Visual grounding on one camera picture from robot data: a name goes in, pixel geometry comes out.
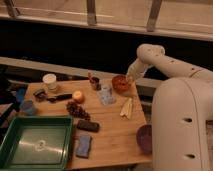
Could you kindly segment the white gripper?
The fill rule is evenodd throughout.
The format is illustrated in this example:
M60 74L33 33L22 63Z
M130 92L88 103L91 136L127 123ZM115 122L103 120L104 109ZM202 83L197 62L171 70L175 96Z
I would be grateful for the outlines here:
M139 59L136 59L128 68L126 74L127 83L131 84L132 80L137 80L138 78L142 77L148 68L148 64L145 64Z

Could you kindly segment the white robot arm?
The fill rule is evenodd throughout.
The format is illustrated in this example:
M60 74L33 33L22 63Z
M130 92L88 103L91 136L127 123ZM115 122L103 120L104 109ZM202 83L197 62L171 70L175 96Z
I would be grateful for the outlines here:
M169 57L161 45L142 44L127 78L154 66L167 76L152 101L153 171L211 171L206 121L213 117L213 71Z

